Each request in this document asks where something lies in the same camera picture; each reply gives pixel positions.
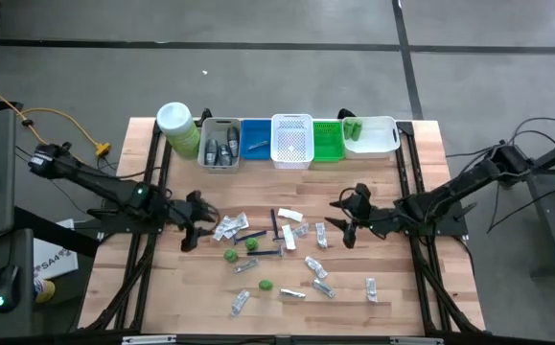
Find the blue plastic bin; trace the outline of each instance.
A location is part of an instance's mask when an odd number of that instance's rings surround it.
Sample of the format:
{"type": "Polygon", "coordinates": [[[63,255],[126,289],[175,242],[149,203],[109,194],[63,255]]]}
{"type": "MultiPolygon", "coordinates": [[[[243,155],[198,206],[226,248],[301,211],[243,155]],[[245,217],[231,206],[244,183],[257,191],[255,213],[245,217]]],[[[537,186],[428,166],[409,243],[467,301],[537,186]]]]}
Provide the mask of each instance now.
{"type": "Polygon", "coordinates": [[[270,120],[242,120],[241,157],[245,159],[270,159],[270,120]],[[268,141],[269,145],[249,150],[252,145],[268,141]]]}

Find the wooden tabletop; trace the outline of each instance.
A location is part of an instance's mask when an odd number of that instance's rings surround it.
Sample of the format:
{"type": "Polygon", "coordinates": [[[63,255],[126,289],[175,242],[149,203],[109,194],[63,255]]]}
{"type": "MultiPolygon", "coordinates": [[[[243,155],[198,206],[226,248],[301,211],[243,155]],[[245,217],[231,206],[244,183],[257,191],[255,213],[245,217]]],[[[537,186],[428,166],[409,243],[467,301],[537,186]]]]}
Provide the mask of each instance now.
{"type": "MultiPolygon", "coordinates": [[[[141,172],[146,165],[153,118],[130,119],[118,174],[141,172]]],[[[415,138],[427,190],[450,178],[439,126],[434,121],[414,122],[415,138]]],[[[405,159],[409,156],[405,144],[405,159]]],[[[390,207],[401,196],[396,158],[343,160],[313,163],[308,171],[275,170],[270,161],[242,161],[236,174],[209,174],[196,160],[186,161],[173,154],[168,187],[173,197],[184,198],[192,190],[220,209],[223,216],[245,212],[249,232],[272,230],[271,208],[290,208],[302,213],[304,221],[315,224],[324,217],[342,219],[340,210],[330,207],[339,192],[366,183],[377,206],[390,207]]],[[[298,223],[278,218],[278,225],[298,223]]],[[[190,253],[179,249],[184,234],[166,229],[155,249],[150,288],[143,322],[144,333],[169,334],[322,334],[322,335],[415,335],[422,334],[420,305],[413,274],[411,250],[402,234],[390,234],[385,241],[368,230],[358,230],[356,247],[347,249],[342,233],[326,223],[329,248],[316,243],[314,228],[296,242],[296,250],[284,258],[261,257],[260,265],[234,274],[234,264],[222,255],[236,248],[239,264],[247,260],[244,245],[202,238],[190,253]],[[321,262],[328,271],[326,283],[336,293],[329,299],[311,287],[313,273],[304,263],[306,256],[321,262]],[[377,281],[380,302],[366,300],[365,278],[377,281]],[[272,291],[258,283],[271,280],[272,291]],[[284,298],[279,288],[307,294],[304,300],[284,298]],[[239,317],[231,317],[232,302],[247,289],[251,297],[239,317]]],[[[94,321],[120,287],[130,235],[116,235],[98,250],[80,326],[94,321]]],[[[260,250],[275,249],[272,233],[260,239],[260,250]]],[[[438,238],[439,262],[446,290],[460,309],[479,328],[483,318],[477,299],[469,257],[460,243],[438,238]]],[[[128,320],[134,314],[136,290],[131,294],[128,320]]],[[[435,325],[439,325],[436,299],[429,294],[435,325]]]]}

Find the green ball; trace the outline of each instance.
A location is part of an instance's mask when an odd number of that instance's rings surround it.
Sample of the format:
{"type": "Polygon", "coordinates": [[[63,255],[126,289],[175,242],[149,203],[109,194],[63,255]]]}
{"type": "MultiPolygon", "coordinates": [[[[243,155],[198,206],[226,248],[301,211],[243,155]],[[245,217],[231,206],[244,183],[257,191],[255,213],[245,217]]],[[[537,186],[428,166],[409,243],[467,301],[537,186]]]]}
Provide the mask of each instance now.
{"type": "Polygon", "coordinates": [[[263,281],[261,281],[261,282],[258,284],[258,288],[260,288],[260,289],[262,289],[262,290],[264,290],[264,291],[268,291],[268,290],[270,290],[270,289],[273,289],[273,282],[264,279],[263,281]]]}
{"type": "Polygon", "coordinates": [[[228,263],[234,263],[239,259],[239,256],[237,255],[237,252],[234,249],[226,249],[226,252],[223,253],[223,258],[228,263]]]}
{"type": "Polygon", "coordinates": [[[247,247],[247,250],[249,251],[258,249],[258,240],[253,238],[245,240],[245,247],[247,247]]]}

